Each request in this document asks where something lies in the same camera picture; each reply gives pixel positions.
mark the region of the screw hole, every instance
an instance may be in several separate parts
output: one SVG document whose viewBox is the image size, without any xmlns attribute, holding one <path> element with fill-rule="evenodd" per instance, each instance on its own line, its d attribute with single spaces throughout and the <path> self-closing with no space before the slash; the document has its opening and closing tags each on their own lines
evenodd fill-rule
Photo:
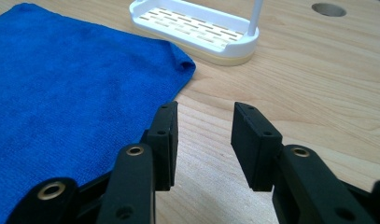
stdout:
<svg viewBox="0 0 380 224">
<path fill-rule="evenodd" d="M 308 156 L 310 156 L 309 152 L 306 149 L 304 149 L 304 148 L 295 147 L 291 151 L 294 153 L 294 155 L 299 156 L 299 157 L 308 157 Z"/>
<path fill-rule="evenodd" d="M 313 4 L 312 9 L 323 16 L 343 17 L 346 15 L 346 11 L 342 7 L 328 3 Z"/>
<path fill-rule="evenodd" d="M 142 147 L 131 147 L 128 150 L 126 150 L 126 153 L 130 156 L 138 156 L 140 154 L 143 154 L 144 149 Z"/>
<path fill-rule="evenodd" d="M 58 197 L 64 192 L 64 190 L 65 190 L 65 184 L 60 181 L 56 181 L 56 182 L 47 184 L 44 188 L 42 188 L 38 192 L 37 197 L 40 200 L 47 201 L 47 200 Z"/>
<path fill-rule="evenodd" d="M 341 217 L 348 221 L 354 221 L 356 219 L 355 215 L 345 208 L 336 208 L 335 213 L 338 215 L 338 217 Z"/>
<path fill-rule="evenodd" d="M 123 206 L 122 208 L 117 209 L 116 218 L 124 220 L 129 218 L 134 213 L 134 209 L 131 206 Z"/>
</svg>

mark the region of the blue microfiber towel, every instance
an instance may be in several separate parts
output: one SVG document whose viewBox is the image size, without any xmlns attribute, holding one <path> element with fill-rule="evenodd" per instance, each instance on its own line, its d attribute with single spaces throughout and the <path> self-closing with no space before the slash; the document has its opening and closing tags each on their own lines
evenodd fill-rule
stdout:
<svg viewBox="0 0 380 224">
<path fill-rule="evenodd" d="M 0 223 L 43 180 L 108 172 L 194 70 L 167 41 L 32 4 L 1 15 Z"/>
</svg>

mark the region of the white soap dish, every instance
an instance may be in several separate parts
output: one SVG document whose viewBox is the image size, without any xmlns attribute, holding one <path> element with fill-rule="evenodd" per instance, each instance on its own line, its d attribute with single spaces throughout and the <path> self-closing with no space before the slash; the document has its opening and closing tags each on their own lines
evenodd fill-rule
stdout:
<svg viewBox="0 0 380 224">
<path fill-rule="evenodd" d="M 256 0 L 250 21 L 179 0 L 136 0 L 129 9 L 140 35 L 171 41 L 211 63 L 237 65 L 256 48 L 261 6 Z"/>
</svg>

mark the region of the table hole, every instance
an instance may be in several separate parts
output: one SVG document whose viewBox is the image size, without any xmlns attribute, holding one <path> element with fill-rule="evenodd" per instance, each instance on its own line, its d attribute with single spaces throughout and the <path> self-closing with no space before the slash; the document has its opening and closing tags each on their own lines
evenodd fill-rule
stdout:
<svg viewBox="0 0 380 224">
<path fill-rule="evenodd" d="M 346 10 L 344 10 L 342 7 L 338 7 L 334 4 L 329 3 L 313 4 L 312 9 L 321 15 L 329 17 L 343 17 L 346 15 Z"/>
</svg>

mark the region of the wooden tabletop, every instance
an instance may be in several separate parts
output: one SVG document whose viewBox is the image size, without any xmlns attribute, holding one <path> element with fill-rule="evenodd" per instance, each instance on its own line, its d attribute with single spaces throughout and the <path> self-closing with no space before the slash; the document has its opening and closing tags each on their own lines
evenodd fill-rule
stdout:
<svg viewBox="0 0 380 224">
<path fill-rule="evenodd" d="M 0 1 L 0 14 L 21 1 Z M 130 0 L 29 1 L 128 33 Z M 250 18 L 251 0 L 192 0 Z M 157 193 L 158 223 L 277 223 L 271 193 L 253 192 L 232 150 L 235 101 L 254 105 L 284 136 L 312 148 L 342 180 L 371 190 L 380 179 L 380 1 L 265 0 L 252 59 L 224 67 L 192 57 L 197 70 L 176 97 L 176 185 Z"/>
</svg>

